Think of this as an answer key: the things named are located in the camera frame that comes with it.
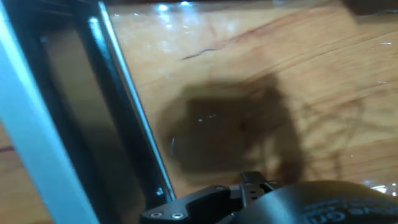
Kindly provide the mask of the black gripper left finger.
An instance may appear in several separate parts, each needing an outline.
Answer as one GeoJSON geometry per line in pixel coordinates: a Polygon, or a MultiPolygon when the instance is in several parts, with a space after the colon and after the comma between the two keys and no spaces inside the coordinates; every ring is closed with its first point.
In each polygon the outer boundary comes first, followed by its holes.
{"type": "Polygon", "coordinates": [[[210,186],[146,211],[140,224],[212,224],[242,209],[240,187],[210,186]]]}

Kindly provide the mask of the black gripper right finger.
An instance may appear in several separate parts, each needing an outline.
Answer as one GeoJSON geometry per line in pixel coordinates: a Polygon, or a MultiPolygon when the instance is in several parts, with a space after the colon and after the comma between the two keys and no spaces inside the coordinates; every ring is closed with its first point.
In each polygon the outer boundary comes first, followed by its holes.
{"type": "Polygon", "coordinates": [[[252,204],[264,194],[280,188],[280,182],[267,180],[259,171],[242,172],[241,178],[243,182],[239,188],[243,207],[252,204]]]}

